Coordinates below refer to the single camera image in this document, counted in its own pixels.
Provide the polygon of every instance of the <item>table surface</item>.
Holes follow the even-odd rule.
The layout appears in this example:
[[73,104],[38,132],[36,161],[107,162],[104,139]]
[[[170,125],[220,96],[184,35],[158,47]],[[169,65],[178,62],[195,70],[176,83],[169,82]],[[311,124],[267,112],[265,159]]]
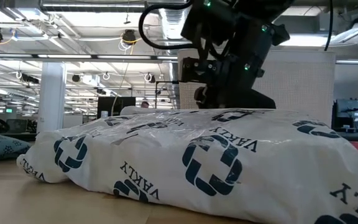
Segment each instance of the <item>table surface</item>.
[[45,184],[0,161],[0,224],[251,224],[89,192],[72,182]]

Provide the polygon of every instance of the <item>pillar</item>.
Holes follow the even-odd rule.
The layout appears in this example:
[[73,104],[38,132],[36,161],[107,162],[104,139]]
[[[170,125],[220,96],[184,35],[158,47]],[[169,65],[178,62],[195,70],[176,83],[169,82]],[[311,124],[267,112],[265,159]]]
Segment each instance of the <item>pillar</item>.
[[42,64],[37,132],[63,128],[67,71],[64,63]]

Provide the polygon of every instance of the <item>white plastic bag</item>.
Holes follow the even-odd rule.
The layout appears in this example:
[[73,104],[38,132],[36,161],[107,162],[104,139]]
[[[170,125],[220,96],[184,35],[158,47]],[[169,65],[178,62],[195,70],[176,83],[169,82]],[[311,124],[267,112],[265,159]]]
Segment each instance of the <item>white plastic bag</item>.
[[358,150],[294,111],[201,110],[41,133],[17,165],[45,182],[261,223],[358,224]]

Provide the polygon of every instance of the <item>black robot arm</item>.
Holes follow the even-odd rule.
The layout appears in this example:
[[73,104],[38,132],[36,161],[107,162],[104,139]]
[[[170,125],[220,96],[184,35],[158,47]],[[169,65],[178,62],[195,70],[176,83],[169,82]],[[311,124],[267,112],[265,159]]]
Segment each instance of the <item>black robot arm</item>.
[[[290,39],[284,25],[276,26],[272,21],[292,3],[293,0],[191,0],[181,7],[192,6],[181,35],[192,44],[151,46],[198,50],[199,58],[183,59],[180,81],[206,84],[195,93],[200,108],[275,108],[272,99],[252,86],[256,78],[264,75],[262,65],[271,45]],[[147,11],[139,21],[141,31]],[[150,44],[143,32],[140,33]],[[217,53],[214,45],[224,42],[224,50]],[[209,54],[215,60],[208,60]]]

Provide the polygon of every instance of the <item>green led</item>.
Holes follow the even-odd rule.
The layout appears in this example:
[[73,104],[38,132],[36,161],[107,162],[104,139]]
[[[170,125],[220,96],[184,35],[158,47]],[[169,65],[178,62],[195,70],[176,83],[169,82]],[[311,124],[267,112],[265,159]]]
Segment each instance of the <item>green led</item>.
[[262,26],[262,31],[263,31],[263,32],[266,32],[266,31],[267,31],[267,26],[266,26],[266,25],[263,25],[263,26]]

